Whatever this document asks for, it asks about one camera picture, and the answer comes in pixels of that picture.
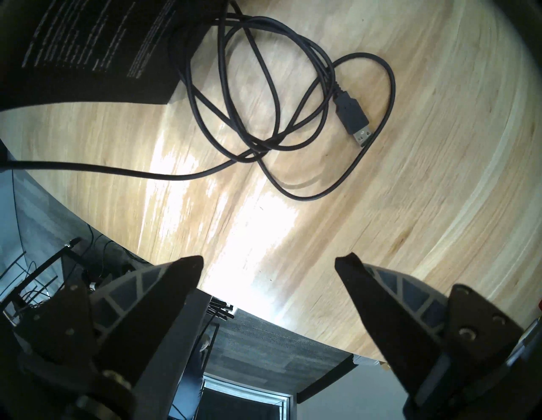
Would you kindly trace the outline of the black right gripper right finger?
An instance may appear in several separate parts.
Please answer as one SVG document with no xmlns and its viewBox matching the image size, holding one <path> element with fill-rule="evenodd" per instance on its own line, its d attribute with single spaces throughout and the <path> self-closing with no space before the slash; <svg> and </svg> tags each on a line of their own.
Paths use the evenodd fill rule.
<svg viewBox="0 0 542 420">
<path fill-rule="evenodd" d="M 335 270 L 408 394 L 405 419 L 452 419 L 505 375 L 523 329 L 470 286 L 444 296 L 354 253 L 337 257 Z"/>
</svg>

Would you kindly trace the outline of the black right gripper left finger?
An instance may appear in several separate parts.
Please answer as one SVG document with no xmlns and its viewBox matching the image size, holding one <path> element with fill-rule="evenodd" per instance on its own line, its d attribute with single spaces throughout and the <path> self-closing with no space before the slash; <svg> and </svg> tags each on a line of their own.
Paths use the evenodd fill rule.
<svg viewBox="0 0 542 420">
<path fill-rule="evenodd" d="M 104 372 L 135 385 L 195 290 L 200 255 L 136 270 L 89 292 L 71 285 L 14 328 L 18 364 L 51 386 L 89 391 Z"/>
</svg>

